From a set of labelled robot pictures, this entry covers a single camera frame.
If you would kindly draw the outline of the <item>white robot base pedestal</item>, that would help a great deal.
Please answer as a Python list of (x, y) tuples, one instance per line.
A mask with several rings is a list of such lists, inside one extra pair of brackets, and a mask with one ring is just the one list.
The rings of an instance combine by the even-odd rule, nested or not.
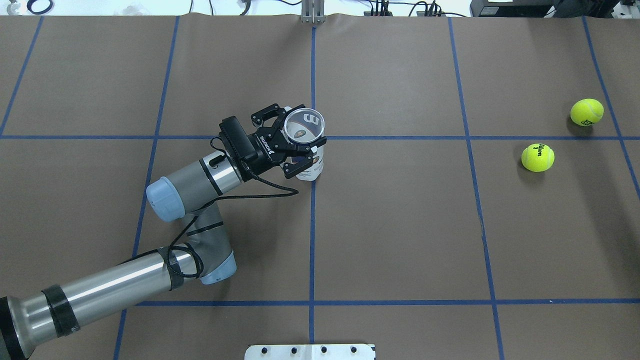
[(252, 345), (245, 360), (375, 360), (374, 344), (261, 344)]

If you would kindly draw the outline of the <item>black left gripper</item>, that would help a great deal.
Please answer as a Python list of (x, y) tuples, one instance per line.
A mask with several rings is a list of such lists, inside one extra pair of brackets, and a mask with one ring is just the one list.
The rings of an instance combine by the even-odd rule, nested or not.
[[(254, 112), (251, 116), (253, 133), (244, 133), (256, 156), (243, 160), (243, 167), (252, 173), (265, 173), (274, 167), (281, 166), (285, 161), (285, 153), (281, 147), (285, 144), (284, 123), (286, 116), (292, 109), (286, 109), (278, 104), (271, 104)], [(324, 169), (324, 146), (327, 137), (321, 136), (311, 143), (295, 143), (308, 150), (300, 156), (291, 156), (291, 162), (281, 166), (286, 179), (294, 176), (298, 180), (317, 180)]]

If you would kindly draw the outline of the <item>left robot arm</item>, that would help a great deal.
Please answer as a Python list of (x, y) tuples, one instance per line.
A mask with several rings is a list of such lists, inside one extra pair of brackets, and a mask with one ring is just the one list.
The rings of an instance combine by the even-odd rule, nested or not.
[(66, 337), (82, 327), (136, 305), (184, 282), (213, 284), (234, 274), (236, 263), (218, 201), (251, 180), (297, 194), (261, 177), (281, 167), (288, 179), (314, 166), (327, 143), (325, 120), (304, 104), (270, 105), (251, 116), (247, 134), (234, 116), (224, 119), (217, 139), (221, 148), (149, 184), (145, 196), (166, 223), (183, 219), (181, 236), (169, 245), (131, 256), (93, 275), (54, 284), (27, 298), (1, 298), (1, 358), (27, 360), (37, 346)]

